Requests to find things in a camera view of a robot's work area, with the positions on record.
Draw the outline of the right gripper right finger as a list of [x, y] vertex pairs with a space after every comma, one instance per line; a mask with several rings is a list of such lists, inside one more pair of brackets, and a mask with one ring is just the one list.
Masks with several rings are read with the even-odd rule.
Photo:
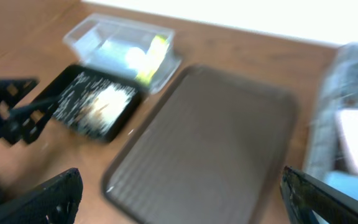
[[291, 224], [358, 224], [357, 200], [300, 170], [284, 167], [280, 192]]

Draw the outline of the light blue bowl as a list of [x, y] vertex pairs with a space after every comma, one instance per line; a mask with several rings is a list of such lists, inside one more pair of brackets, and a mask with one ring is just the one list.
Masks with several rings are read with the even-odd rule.
[[324, 183], [358, 200], [358, 176], [345, 172], [332, 171], [326, 174]]

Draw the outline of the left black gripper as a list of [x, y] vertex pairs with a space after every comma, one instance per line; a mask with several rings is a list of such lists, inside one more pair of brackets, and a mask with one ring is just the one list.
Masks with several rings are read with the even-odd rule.
[[0, 103], [8, 106], [0, 106], [0, 139], [10, 146], [20, 140], [36, 141], [58, 108], [58, 97], [54, 97], [10, 110], [38, 84], [37, 78], [0, 79]]

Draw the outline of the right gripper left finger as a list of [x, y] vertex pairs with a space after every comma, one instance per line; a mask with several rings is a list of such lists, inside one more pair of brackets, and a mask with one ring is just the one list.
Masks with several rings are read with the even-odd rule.
[[77, 168], [0, 204], [0, 223], [74, 223], [82, 199], [83, 181]]

